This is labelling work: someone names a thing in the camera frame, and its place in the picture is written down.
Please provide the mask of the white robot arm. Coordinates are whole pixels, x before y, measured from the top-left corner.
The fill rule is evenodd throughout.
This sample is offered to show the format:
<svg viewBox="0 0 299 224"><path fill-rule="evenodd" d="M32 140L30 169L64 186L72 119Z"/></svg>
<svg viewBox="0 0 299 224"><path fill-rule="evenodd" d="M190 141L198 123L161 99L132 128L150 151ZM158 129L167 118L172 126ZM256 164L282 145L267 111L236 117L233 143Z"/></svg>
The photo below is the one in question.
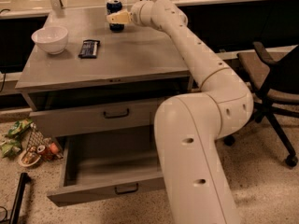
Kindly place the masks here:
<svg viewBox="0 0 299 224"><path fill-rule="evenodd" d="M248 86L188 27L169 0L143 0L107 16L166 33L186 63L198 92L161 103L154 135L175 224L241 224L215 141L240 130L253 111Z"/></svg>

